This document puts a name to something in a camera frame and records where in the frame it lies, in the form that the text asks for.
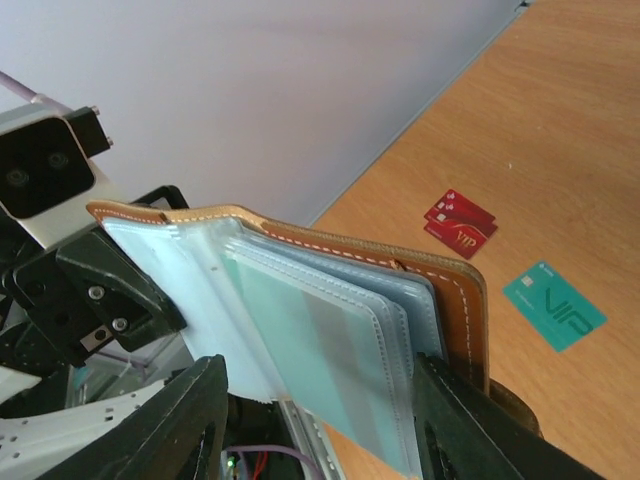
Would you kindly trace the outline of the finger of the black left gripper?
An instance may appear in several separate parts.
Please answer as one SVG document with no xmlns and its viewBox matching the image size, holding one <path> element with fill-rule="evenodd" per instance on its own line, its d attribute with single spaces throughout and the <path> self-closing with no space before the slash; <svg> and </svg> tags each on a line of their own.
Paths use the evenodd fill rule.
<svg viewBox="0 0 640 480">
<path fill-rule="evenodd" d="M 88 305 L 128 352 L 186 327 L 168 295 L 104 232 L 87 232 L 60 246 L 57 266 L 85 295 L 100 287 Z"/>
</svg>

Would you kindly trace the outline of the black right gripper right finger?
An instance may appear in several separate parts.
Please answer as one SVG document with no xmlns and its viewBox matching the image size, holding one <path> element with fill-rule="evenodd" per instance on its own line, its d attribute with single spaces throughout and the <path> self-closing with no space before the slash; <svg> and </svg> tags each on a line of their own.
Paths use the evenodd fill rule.
<svg viewBox="0 0 640 480">
<path fill-rule="evenodd" d="M 599 479 L 438 357 L 417 356 L 414 424 L 425 479 Z"/>
</svg>

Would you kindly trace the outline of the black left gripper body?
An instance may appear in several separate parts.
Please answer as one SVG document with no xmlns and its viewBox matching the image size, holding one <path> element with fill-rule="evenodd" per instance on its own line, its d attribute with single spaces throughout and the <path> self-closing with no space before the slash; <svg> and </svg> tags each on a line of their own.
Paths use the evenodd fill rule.
<svg viewBox="0 0 640 480">
<path fill-rule="evenodd" d="M 45 249 L 16 221 L 1 215 L 1 363 L 18 370 L 56 370 L 81 366 L 111 342 L 114 334 L 99 321 L 87 295 L 57 266 L 57 249 L 87 232 L 104 232 L 94 223 Z"/>
</svg>

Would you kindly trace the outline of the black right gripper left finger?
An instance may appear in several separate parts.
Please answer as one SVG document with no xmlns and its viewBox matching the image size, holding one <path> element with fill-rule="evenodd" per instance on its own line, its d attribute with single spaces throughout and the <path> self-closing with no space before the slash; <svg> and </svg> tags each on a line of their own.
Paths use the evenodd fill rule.
<svg viewBox="0 0 640 480">
<path fill-rule="evenodd" d="M 221 355 L 202 357 L 43 479 L 218 479 L 228 415 Z"/>
</svg>

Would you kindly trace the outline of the teal credit card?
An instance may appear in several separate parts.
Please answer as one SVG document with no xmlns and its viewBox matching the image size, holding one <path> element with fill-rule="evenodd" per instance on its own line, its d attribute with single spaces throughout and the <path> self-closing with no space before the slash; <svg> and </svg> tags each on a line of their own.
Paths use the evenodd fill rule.
<svg viewBox="0 0 640 480">
<path fill-rule="evenodd" d="M 546 261 L 536 262 L 503 294 L 558 353 L 607 322 L 607 317 Z"/>
</svg>

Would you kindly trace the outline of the brown leather card holder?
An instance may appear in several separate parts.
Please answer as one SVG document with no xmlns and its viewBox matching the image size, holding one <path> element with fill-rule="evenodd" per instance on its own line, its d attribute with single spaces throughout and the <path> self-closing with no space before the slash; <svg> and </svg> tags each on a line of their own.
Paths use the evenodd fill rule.
<svg viewBox="0 0 640 480">
<path fill-rule="evenodd" d="M 194 358 L 222 355 L 230 392 L 286 400 L 419 479 L 419 355 L 440 359 L 531 434 L 539 422 L 491 380 L 486 286 L 471 265 L 318 232 L 236 205 L 89 213 L 177 306 Z"/>
</svg>

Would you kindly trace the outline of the red credit card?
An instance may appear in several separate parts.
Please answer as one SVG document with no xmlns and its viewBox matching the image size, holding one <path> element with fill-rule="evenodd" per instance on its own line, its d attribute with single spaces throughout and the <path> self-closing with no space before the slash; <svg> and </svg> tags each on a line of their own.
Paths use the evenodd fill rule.
<svg viewBox="0 0 640 480">
<path fill-rule="evenodd" d="M 469 260 L 497 231 L 498 227 L 492 223 L 475 226 L 456 220 L 444 222 L 430 220 L 424 229 L 452 251 Z"/>
<path fill-rule="evenodd" d="M 444 225 L 448 220 L 474 227 L 486 238 L 497 230 L 496 217 L 454 189 L 449 189 L 425 213 L 424 218 Z"/>
</svg>

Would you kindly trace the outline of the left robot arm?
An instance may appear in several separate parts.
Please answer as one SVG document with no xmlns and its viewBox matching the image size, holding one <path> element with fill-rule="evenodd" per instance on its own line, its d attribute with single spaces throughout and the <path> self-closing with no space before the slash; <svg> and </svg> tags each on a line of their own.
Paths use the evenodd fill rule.
<svg viewBox="0 0 640 480">
<path fill-rule="evenodd" d="M 1 475 L 35 479 L 192 359 L 168 298 L 96 226 L 50 249 L 1 221 Z"/>
</svg>

